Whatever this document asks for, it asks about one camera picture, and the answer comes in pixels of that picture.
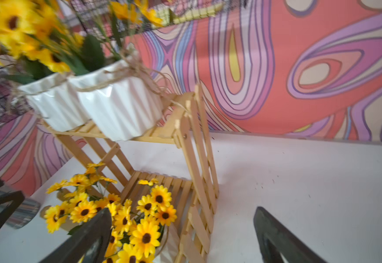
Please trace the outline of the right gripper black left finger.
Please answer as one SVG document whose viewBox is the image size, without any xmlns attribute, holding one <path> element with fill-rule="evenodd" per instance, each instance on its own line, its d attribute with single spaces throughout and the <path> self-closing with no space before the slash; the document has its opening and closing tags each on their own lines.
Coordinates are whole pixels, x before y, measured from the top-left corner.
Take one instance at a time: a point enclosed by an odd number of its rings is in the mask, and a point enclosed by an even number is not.
<svg viewBox="0 0 382 263">
<path fill-rule="evenodd" d="M 112 215 L 99 211 L 67 241 L 46 256 L 42 263 L 101 263 L 111 239 Z"/>
</svg>

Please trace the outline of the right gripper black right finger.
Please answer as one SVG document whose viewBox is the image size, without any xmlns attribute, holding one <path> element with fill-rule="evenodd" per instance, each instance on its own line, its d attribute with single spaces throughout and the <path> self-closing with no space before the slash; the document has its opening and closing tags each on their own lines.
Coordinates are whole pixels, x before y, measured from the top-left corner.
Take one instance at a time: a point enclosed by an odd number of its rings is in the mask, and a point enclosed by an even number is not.
<svg viewBox="0 0 382 263">
<path fill-rule="evenodd" d="M 265 208 L 256 208 L 253 224 L 264 263 L 325 262 Z"/>
</svg>

